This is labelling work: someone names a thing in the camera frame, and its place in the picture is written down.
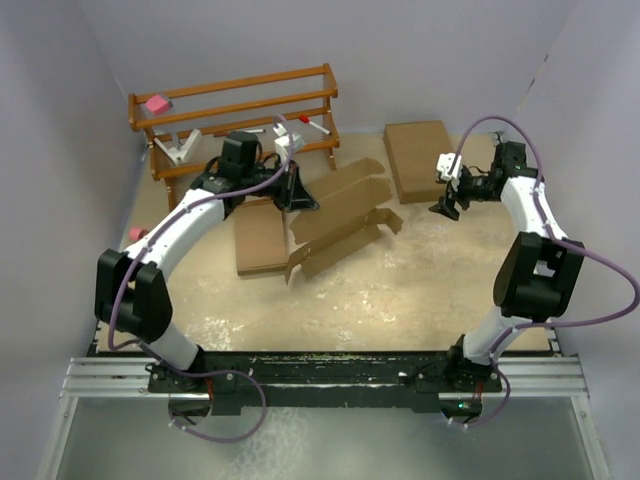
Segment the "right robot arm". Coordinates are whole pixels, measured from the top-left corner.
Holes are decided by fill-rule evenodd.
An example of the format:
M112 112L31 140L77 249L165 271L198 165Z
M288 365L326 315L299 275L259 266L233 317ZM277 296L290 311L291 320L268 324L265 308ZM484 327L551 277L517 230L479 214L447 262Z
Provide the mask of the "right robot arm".
M446 190L432 212L457 220L473 201L501 202L516 232L494 281L492 310L447 353L446 383L467 391L491 376L493 362L526 326L566 311L583 259L559 244L567 236L550 210L538 169L527 163L524 144L499 144L489 170L478 175L459 155L442 154L436 175Z

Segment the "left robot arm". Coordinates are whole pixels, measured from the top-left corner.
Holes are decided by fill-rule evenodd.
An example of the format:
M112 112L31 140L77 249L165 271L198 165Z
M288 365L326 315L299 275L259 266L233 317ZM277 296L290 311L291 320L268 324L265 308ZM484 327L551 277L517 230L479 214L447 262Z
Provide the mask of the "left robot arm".
M122 251L105 250L97 261L94 313L108 332L131 335L133 342L169 363L170 378L184 392L202 387L201 348L172 321L167 281L196 243L224 222L249 196L268 198L282 212L318 209L303 186L293 155L304 140L283 125L267 166L262 144L244 131L228 134L220 155L209 160L182 201L150 232Z

